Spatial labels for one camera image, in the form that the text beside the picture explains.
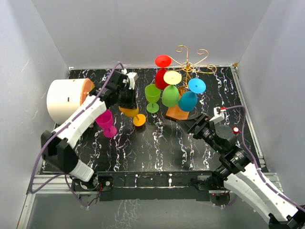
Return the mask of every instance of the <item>white wall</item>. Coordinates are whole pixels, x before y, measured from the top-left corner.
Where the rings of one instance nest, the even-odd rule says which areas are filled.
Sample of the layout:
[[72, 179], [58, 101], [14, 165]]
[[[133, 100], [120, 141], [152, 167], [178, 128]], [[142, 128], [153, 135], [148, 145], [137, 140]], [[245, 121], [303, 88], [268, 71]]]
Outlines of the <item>white wall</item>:
[[0, 227], [16, 228], [40, 135], [53, 121], [46, 93], [68, 68], [31, 0], [0, 1]]
[[167, 54], [184, 62], [239, 62], [271, 0], [32, 0], [68, 66], [155, 66]]
[[239, 65], [266, 163], [305, 204], [305, 1], [273, 0]]

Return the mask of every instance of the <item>lime green wine glass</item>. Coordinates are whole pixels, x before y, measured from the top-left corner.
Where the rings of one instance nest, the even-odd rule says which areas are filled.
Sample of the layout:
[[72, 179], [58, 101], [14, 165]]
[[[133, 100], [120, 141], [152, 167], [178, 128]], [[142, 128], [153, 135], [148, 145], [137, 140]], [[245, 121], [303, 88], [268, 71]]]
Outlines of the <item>lime green wine glass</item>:
[[155, 84], [150, 84], [145, 87], [145, 97], [149, 104], [146, 110], [149, 113], [156, 113], [159, 110], [159, 105], [156, 103], [160, 99], [161, 90]]
[[180, 83], [182, 76], [179, 72], [167, 71], [163, 79], [169, 85], [163, 91], [162, 103], [167, 107], [176, 106], [179, 102], [179, 91], [175, 85]]

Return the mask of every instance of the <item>gold metal stand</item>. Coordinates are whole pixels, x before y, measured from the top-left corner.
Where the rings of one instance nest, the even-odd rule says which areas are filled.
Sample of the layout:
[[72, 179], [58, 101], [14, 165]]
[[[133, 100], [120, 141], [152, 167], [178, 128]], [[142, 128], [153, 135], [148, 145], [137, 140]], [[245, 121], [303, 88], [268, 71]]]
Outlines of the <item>gold metal stand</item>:
[[189, 74], [190, 72], [206, 73], [206, 74], [214, 74], [215, 72], [217, 72], [217, 67], [214, 64], [208, 64], [206, 66], [209, 70], [211, 70], [211, 72], [202, 72], [202, 71], [199, 71], [196, 69], [196, 68], [199, 68], [199, 66], [196, 66], [196, 65], [198, 65], [200, 62], [204, 61], [209, 56], [209, 52], [206, 49], [199, 49], [197, 51], [198, 55], [206, 55], [206, 56], [203, 59], [201, 59], [200, 61], [198, 61], [197, 63], [193, 64], [193, 63], [189, 62], [189, 50], [185, 45], [178, 45], [176, 47], [176, 52], [182, 52], [183, 48], [186, 49], [186, 62], [179, 63], [174, 58], [170, 57], [173, 61], [175, 61], [177, 64], [179, 64], [181, 66], [180, 69], [174, 69], [174, 71], [185, 71], [186, 72], [185, 78], [183, 79], [183, 85], [178, 88], [180, 95], [183, 95], [188, 90], [187, 84], [188, 84], [189, 80], [191, 79], [191, 76]]

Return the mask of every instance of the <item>wine glass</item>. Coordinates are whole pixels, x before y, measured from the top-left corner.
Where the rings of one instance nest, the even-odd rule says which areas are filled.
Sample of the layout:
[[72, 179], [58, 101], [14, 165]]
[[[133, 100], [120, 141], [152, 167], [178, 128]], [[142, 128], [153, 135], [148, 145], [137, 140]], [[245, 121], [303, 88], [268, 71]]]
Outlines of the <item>wine glass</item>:
[[139, 107], [136, 109], [128, 109], [119, 106], [119, 110], [127, 117], [133, 118], [133, 124], [135, 126], [143, 126], [146, 122], [146, 116], [139, 114]]
[[164, 81], [169, 84], [162, 94], [162, 103], [164, 106], [173, 107], [176, 106], [179, 102], [179, 91], [175, 86], [180, 83], [182, 76], [179, 72], [176, 71], [167, 71], [164, 74]]
[[117, 130], [113, 125], [113, 116], [110, 110], [107, 110], [98, 116], [95, 121], [102, 129], [104, 129], [105, 137], [112, 138], [116, 135]]
[[161, 90], [156, 87], [155, 84], [150, 84], [145, 87], [145, 97], [149, 104], [146, 106], [146, 110], [149, 113], [156, 113], [159, 110], [159, 105], [156, 103], [160, 99]]
[[160, 68], [167, 68], [171, 65], [172, 60], [168, 55], [160, 55], [157, 56], [154, 62]]
[[167, 72], [165, 68], [161, 68], [155, 77], [155, 85], [157, 88], [164, 90], [169, 84], [164, 81], [164, 74]]
[[188, 82], [188, 87], [190, 91], [181, 96], [178, 105], [182, 111], [190, 112], [196, 107], [198, 101], [197, 94], [205, 92], [206, 85], [201, 79], [194, 78]]

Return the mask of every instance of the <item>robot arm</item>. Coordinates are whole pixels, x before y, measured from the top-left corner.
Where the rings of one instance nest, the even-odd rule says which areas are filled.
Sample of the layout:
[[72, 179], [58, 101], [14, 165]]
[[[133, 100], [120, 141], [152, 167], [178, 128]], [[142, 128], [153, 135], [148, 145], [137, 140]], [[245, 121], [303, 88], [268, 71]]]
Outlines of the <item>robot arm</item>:
[[232, 128], [227, 125], [215, 128], [214, 121], [223, 120], [220, 117], [223, 110], [215, 109], [212, 119], [201, 114], [194, 119], [177, 121], [184, 131], [193, 134], [195, 139], [203, 139], [220, 154], [222, 165], [212, 172], [208, 182], [216, 180], [213, 186], [225, 187], [236, 193], [269, 223], [270, 229], [302, 227], [305, 211], [286, 201], [286, 196], [264, 176], [260, 168], [256, 169], [253, 159], [236, 145], [237, 136]]
[[83, 187], [92, 189], [96, 187], [97, 176], [94, 170], [83, 163], [74, 147], [85, 130], [95, 119], [103, 114], [110, 106], [119, 104], [120, 107], [136, 109], [135, 80], [137, 73], [114, 72], [111, 81], [107, 83], [103, 91], [95, 87], [87, 96], [84, 103], [52, 133], [45, 131], [41, 135], [41, 144], [44, 145], [54, 134], [57, 136], [48, 144], [43, 152], [43, 159], [60, 169], [65, 174], [71, 174], [81, 182]]

